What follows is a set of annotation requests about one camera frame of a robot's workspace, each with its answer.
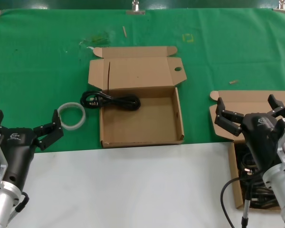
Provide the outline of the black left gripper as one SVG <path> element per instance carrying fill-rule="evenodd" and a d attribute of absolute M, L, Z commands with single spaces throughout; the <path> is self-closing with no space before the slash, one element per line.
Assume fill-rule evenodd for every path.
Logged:
<path fill-rule="evenodd" d="M 44 151 L 64 136 L 57 109 L 48 124 L 29 128 L 4 128 L 1 126 L 4 114 L 0 110 L 0 148 L 7 161 L 3 181 L 23 190 L 36 147 Z"/>

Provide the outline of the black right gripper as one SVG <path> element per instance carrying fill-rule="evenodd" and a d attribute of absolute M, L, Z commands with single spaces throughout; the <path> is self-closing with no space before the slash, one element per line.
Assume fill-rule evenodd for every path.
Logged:
<path fill-rule="evenodd" d="M 277 117 L 285 118 L 283 102 L 273 94 L 268 97 L 271 111 L 268 113 L 241 113 L 226 110 L 223 99 L 217 100 L 215 124 L 234 136 L 241 133 L 260 171 L 267 171 L 277 164 L 277 143 L 280 133 L 275 129 Z"/>

